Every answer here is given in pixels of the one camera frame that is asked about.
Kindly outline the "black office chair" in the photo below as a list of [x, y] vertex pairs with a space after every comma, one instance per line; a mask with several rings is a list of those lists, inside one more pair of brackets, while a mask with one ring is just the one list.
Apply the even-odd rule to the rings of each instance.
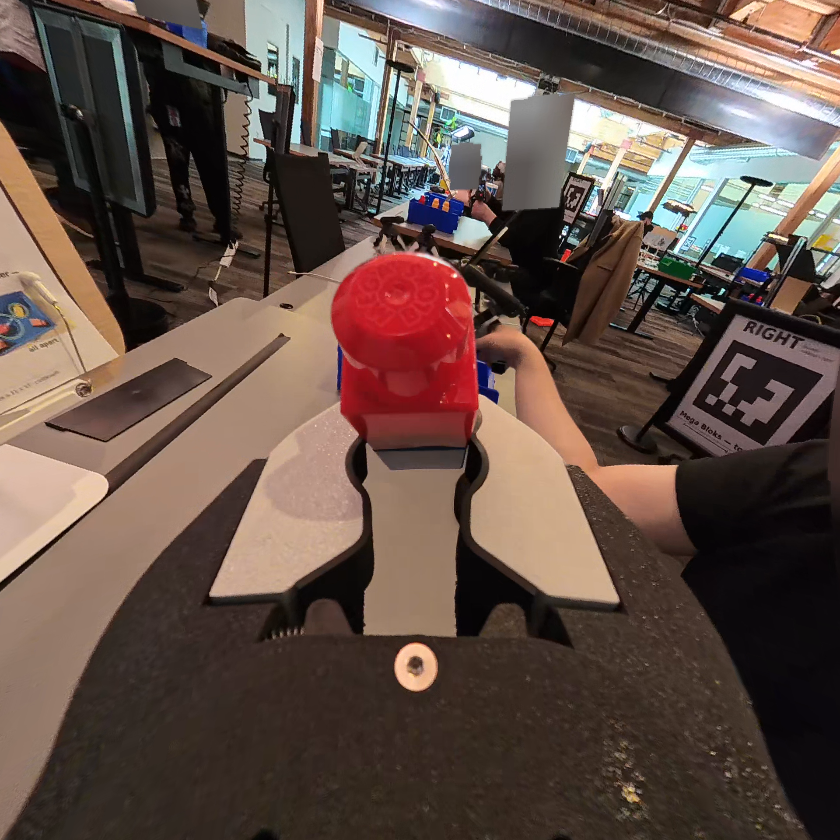
[[550, 320], [539, 351], [551, 371], [556, 363], [545, 354], [548, 345], [559, 326], [567, 329], [571, 324], [574, 303], [580, 289], [582, 269], [559, 258], [542, 259], [542, 285], [539, 291], [530, 293], [527, 303], [528, 318], [538, 317]]

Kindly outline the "wooden standing desk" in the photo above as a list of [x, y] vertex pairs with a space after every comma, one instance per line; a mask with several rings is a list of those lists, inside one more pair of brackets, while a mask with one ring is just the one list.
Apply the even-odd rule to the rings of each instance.
[[216, 88], [258, 99], [261, 88], [276, 86], [277, 81], [240, 61], [195, 45], [143, 17], [121, 13], [95, 2], [47, 2], [61, 11], [80, 14], [97, 23], [121, 27], [138, 44], [152, 40], [160, 47], [163, 67], [183, 77], [193, 78]]

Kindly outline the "black round-base floor stand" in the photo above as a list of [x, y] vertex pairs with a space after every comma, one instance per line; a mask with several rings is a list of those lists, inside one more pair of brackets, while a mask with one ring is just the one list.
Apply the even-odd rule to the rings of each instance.
[[703, 360], [690, 360], [682, 372], [668, 381], [669, 390], [666, 399], [653, 415], [641, 426], [630, 424], [620, 426], [616, 430], [619, 439], [639, 453], [659, 456], [663, 453], [653, 436], [653, 432], [658, 431], [682, 447], [691, 459], [708, 457], [708, 452], [690, 439], [677, 424], [681, 404], [698, 377], [703, 364]]

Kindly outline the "wooden board with instruction sheet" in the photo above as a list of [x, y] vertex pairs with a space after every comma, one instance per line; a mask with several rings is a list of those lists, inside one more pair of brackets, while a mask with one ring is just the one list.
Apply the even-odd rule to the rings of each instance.
[[89, 396], [93, 373], [124, 353], [108, 303], [1, 128], [2, 434]]

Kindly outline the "small framed marker sign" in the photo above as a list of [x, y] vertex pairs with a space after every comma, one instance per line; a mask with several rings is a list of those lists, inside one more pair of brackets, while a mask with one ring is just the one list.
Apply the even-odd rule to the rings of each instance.
[[567, 175], [563, 184], [560, 205], [563, 211], [563, 224], [571, 226], [576, 222], [594, 186], [595, 179], [590, 176], [574, 172]]

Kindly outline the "framed panel on pole stand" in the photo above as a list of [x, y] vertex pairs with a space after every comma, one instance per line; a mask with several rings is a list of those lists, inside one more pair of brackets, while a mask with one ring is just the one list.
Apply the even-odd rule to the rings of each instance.
[[132, 350], [168, 325], [159, 303], [125, 285], [158, 281], [144, 272], [133, 224], [156, 208], [140, 61], [119, 24], [56, 3], [30, 9], [73, 181], [89, 195], [106, 301]]

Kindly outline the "white power adapter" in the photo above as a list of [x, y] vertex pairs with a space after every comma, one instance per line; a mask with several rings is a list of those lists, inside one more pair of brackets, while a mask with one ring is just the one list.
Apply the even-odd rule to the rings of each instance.
[[218, 291], [218, 282], [221, 275], [231, 267], [234, 257], [237, 254], [238, 249], [238, 241], [235, 240], [233, 243], [230, 243], [226, 246], [226, 249], [217, 262], [217, 267], [215, 270], [215, 274], [213, 277], [207, 282], [206, 285], [206, 294], [210, 302], [213, 304], [214, 308], [218, 308], [219, 303], [219, 291]]

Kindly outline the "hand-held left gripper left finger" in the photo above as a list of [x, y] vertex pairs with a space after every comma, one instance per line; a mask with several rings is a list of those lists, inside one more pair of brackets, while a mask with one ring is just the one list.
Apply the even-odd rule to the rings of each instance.
[[270, 453], [208, 601], [273, 604], [277, 627], [303, 627], [310, 606], [338, 603], [350, 630], [364, 631], [364, 592], [374, 571], [366, 444], [338, 403]]

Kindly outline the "person's right forearm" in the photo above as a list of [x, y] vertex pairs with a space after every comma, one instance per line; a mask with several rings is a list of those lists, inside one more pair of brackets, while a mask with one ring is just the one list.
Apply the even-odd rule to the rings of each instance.
[[656, 547], [675, 557], [695, 551], [681, 520], [675, 465], [601, 465], [563, 404], [550, 369], [533, 349], [519, 351], [515, 401], [520, 419], [571, 466], [581, 469]]

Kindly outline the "black display panel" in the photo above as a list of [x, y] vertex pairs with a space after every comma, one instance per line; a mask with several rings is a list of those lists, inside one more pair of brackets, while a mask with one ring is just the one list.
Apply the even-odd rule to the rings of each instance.
[[262, 297], [270, 294], [272, 206], [278, 204], [286, 231], [293, 272], [308, 273], [345, 250], [339, 209], [333, 198], [333, 176], [326, 153], [299, 155], [266, 147], [269, 197]]

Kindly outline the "red mega block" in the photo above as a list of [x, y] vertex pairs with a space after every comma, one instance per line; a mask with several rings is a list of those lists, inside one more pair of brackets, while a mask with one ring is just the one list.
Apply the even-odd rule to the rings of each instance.
[[340, 411], [375, 451], [467, 447], [479, 412], [472, 298], [421, 253], [378, 255], [339, 284]]

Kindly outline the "black flat plate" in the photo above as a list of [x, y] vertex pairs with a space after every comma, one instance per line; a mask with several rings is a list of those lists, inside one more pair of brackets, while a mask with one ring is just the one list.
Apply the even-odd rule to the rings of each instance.
[[107, 443], [211, 375], [180, 359], [168, 360], [46, 422], [47, 427]]

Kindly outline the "grey desk rail strip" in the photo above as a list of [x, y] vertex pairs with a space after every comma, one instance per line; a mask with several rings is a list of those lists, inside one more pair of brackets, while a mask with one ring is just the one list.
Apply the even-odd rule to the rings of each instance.
[[239, 383], [253, 374], [289, 341], [290, 338], [285, 334], [278, 334], [264, 348], [247, 358], [231, 374], [216, 383], [213, 388], [187, 407], [175, 419], [146, 440], [134, 453], [115, 465], [105, 475], [106, 481], [108, 482], [106, 495], [110, 496], [114, 491], [124, 485], [127, 480], [148, 464], [152, 458], [176, 440], [187, 428], [192, 426], [210, 408], [226, 396], [226, 394], [233, 391]]

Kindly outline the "person's right hand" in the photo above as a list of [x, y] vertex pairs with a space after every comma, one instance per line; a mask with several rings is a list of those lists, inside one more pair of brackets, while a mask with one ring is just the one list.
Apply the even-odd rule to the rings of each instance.
[[503, 364], [513, 369], [517, 376], [534, 372], [550, 374], [539, 348], [524, 333], [506, 325], [497, 325], [493, 331], [478, 338], [476, 351], [480, 361]]

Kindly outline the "wooden work table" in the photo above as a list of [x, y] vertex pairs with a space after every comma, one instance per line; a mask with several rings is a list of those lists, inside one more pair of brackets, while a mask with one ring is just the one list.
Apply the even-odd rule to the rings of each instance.
[[636, 311], [636, 314], [633, 316], [630, 323], [628, 323], [628, 325], [626, 325], [625, 327], [617, 328], [624, 331], [625, 333], [636, 335], [641, 339], [654, 341], [655, 336], [651, 333], [643, 332], [641, 330], [641, 327], [647, 315], [651, 312], [654, 305], [661, 297], [662, 291], [667, 287], [673, 289], [676, 292], [702, 291], [704, 285], [703, 283], [697, 282], [693, 279], [671, 276], [659, 269], [648, 269], [644, 267], [640, 270], [648, 274], [650, 277], [654, 277], [655, 284], [653, 288], [647, 293], [646, 298], [640, 304], [638, 310]]

